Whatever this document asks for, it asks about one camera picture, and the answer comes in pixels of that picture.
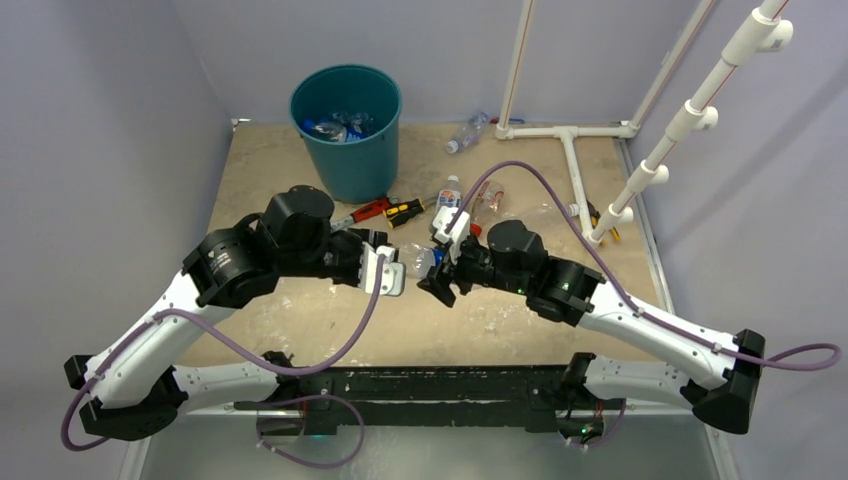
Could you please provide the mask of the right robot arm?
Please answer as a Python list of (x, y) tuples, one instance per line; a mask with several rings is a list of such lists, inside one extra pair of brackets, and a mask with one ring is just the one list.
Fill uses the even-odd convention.
[(541, 237), (519, 220), (496, 224), (481, 245), (466, 215), (448, 225), (453, 214), (451, 208), (442, 211), (430, 226), (433, 241), (446, 252), (419, 281), (422, 290), (447, 307), (477, 287), (517, 294), (543, 319), (617, 338), (655, 357), (632, 363), (580, 358), (561, 381), (569, 404), (638, 398), (687, 408), (727, 433), (748, 433), (762, 376), (760, 333), (713, 330), (619, 292), (600, 272), (550, 255)]

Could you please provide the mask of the small Pepsi bottle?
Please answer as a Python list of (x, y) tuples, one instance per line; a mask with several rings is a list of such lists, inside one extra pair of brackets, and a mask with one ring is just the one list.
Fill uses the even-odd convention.
[(354, 134), (349, 134), (347, 129), (340, 123), (330, 120), (314, 121), (305, 119), (302, 123), (303, 129), (312, 137), (331, 143), (352, 143), (364, 140)]
[(445, 255), (442, 248), (416, 243), (402, 244), (398, 251), (398, 261), (405, 265), (406, 277), (413, 280), (425, 278), (429, 270), (438, 266)]

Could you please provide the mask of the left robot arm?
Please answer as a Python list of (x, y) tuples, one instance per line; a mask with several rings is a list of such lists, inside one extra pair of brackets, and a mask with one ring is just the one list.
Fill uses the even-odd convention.
[[(405, 266), (385, 233), (333, 230), (333, 200), (298, 185), (274, 195), (266, 209), (209, 233), (184, 259), (165, 292), (115, 343), (64, 365), (75, 397), (67, 420), (78, 420), (94, 445), (152, 436), (178, 416), (239, 401), (284, 409), (297, 399), (295, 378), (330, 368), (333, 358), (295, 367), (278, 353), (258, 356), (218, 324), (271, 294), (283, 278), (327, 279), (369, 296), (397, 297)], [(184, 367), (180, 356), (203, 335), (217, 336), (237, 364)]]

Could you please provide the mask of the white-label clear bottle white cap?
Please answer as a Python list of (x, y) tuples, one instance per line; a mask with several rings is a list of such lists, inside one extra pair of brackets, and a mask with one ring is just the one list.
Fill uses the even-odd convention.
[(436, 219), (442, 207), (458, 207), (461, 203), (462, 192), (460, 179), (457, 175), (449, 175), (436, 195), (436, 202), (433, 210), (433, 217), (428, 225), (430, 234), (437, 231)]

